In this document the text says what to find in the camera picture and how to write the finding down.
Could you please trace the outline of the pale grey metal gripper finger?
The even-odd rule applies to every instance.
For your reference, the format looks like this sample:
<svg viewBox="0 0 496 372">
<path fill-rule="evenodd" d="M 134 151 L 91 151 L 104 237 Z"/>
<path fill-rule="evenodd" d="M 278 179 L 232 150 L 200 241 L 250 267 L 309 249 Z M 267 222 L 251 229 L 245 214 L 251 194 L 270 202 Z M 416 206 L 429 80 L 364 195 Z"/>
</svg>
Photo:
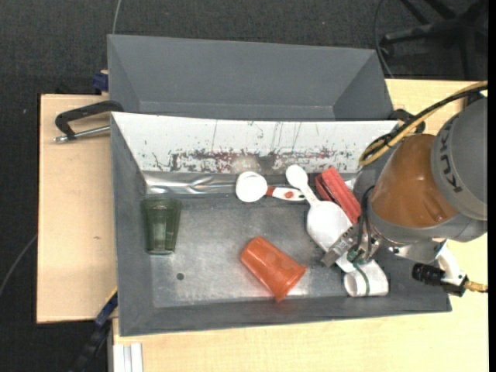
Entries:
<svg viewBox="0 0 496 372">
<path fill-rule="evenodd" d="M 348 260 L 348 252 L 354 250 L 357 245 L 358 228 L 351 226 L 330 246 L 320 262 L 326 267 L 336 264 L 339 268 L 353 268 L 353 264 Z"/>
</svg>

